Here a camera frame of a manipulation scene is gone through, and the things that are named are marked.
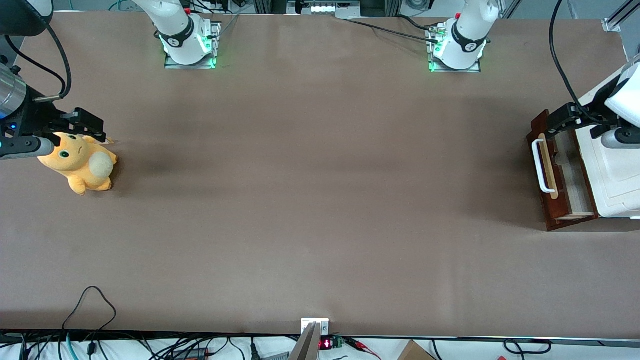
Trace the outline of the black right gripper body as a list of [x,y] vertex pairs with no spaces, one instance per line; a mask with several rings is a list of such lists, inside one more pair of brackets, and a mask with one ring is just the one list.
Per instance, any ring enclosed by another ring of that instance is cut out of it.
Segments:
[[39,136],[43,133],[69,133],[75,134],[69,121],[63,116],[66,112],[60,111],[52,103],[36,103],[30,99],[11,114],[1,117],[1,136],[22,137]]

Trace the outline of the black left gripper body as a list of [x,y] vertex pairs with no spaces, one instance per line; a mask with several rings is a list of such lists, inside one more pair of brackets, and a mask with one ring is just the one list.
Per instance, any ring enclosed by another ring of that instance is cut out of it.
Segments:
[[593,140],[627,141],[629,139],[628,78],[615,78],[602,86],[586,106],[594,124],[589,130]]

